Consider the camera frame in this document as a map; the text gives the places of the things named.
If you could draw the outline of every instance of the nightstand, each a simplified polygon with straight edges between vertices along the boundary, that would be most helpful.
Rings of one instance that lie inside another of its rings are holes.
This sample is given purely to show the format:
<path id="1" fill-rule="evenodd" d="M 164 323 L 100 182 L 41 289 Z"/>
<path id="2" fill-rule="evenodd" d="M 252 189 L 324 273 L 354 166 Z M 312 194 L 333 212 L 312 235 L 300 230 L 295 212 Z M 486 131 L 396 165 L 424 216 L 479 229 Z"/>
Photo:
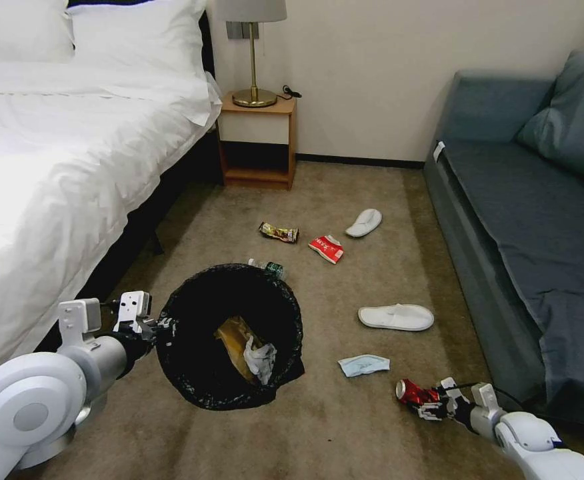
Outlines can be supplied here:
<path id="1" fill-rule="evenodd" d="M 244 108 L 223 98 L 219 151 L 225 185 L 292 188 L 296 167 L 297 101 Z"/>

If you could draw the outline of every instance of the baseboard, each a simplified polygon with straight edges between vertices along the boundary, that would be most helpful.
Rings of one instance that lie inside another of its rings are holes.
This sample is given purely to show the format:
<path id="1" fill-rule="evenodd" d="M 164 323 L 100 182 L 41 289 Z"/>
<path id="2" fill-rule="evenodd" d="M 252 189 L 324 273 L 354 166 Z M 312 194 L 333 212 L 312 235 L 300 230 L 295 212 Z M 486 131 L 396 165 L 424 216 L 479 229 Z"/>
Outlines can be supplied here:
<path id="1" fill-rule="evenodd" d="M 344 163 L 346 165 L 366 165 L 368 167 L 409 168 L 416 170 L 422 170 L 424 166 L 424 162 L 419 161 L 336 157 L 332 155 L 313 155 L 310 153 L 297 153 L 297 160 L 321 163 Z"/>

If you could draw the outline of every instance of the white slipper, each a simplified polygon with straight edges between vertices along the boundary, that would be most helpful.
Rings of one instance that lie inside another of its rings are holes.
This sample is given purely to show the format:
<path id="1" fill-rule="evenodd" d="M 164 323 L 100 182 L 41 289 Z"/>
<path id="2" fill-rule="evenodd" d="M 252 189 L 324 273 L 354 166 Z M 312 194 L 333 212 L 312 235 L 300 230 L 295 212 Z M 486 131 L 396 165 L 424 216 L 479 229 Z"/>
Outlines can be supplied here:
<path id="1" fill-rule="evenodd" d="M 388 307 L 363 307 L 359 309 L 359 320 L 372 328 L 393 330 L 427 330 L 434 323 L 434 315 L 420 305 L 390 305 Z"/>
<path id="2" fill-rule="evenodd" d="M 354 225 L 345 232 L 350 237 L 362 237 L 378 227 L 381 223 L 381 218 L 381 212 L 376 209 L 363 210 Z"/>

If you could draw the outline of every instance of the sofa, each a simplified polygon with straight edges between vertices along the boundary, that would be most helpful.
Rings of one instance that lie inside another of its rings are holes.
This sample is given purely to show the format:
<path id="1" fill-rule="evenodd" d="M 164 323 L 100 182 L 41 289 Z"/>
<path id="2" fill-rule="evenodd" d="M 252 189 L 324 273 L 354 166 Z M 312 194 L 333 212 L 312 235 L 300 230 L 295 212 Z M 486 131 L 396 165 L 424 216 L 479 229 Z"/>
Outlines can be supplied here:
<path id="1" fill-rule="evenodd" d="M 584 69 L 574 74 L 583 62 L 573 53 L 558 79 L 458 72 L 425 162 L 494 385 L 525 410 L 580 424 L 584 89 L 574 85 L 584 82 Z M 546 121 L 555 123 L 539 126 Z M 545 138 L 534 145 L 534 135 Z M 544 141 L 563 143 L 544 148 Z"/>

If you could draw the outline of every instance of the red can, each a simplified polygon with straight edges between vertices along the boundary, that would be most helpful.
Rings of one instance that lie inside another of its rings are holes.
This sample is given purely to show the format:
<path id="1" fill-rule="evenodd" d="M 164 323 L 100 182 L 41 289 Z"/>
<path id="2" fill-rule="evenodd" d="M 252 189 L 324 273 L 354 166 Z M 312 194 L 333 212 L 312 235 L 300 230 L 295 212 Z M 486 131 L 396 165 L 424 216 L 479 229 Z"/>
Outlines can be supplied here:
<path id="1" fill-rule="evenodd" d="M 397 384 L 397 398 L 409 407 L 420 407 L 424 403 L 437 403 L 439 393 L 433 389 L 422 389 L 409 379 L 403 379 Z"/>

